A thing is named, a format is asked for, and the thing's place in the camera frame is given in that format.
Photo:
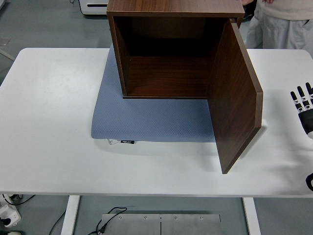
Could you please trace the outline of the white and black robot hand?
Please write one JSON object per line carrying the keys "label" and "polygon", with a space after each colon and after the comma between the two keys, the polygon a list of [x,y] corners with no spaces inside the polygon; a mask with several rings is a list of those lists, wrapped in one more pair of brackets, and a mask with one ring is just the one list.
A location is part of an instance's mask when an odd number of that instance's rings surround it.
{"label": "white and black robot hand", "polygon": [[301,86],[297,87],[298,93],[301,98],[301,102],[298,100],[294,91],[291,91],[291,97],[293,99],[294,105],[298,111],[298,116],[301,125],[306,133],[306,135],[312,139],[313,138],[313,88],[309,82],[306,82],[306,88],[309,95],[309,100],[302,90]]}

